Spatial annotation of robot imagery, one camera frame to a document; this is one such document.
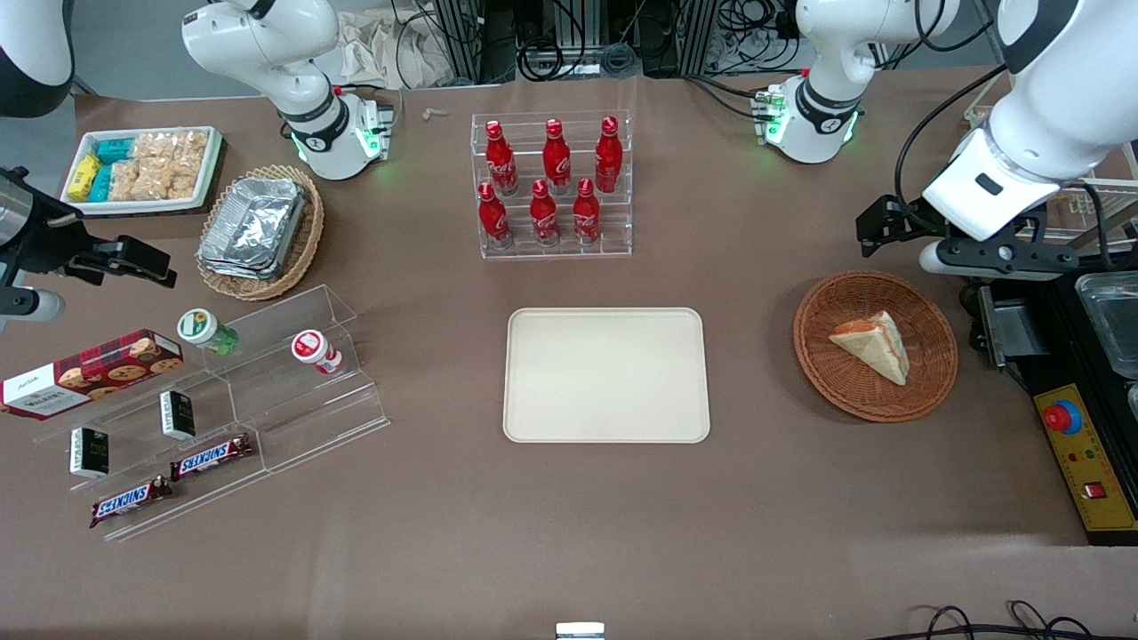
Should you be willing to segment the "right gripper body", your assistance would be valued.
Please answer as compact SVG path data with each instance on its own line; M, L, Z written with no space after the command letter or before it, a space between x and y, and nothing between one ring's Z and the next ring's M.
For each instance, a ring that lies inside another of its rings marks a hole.
M1 262L3 287L20 270L90 280L73 264L88 251L90 236L76 207L28 186L25 169L1 171Z

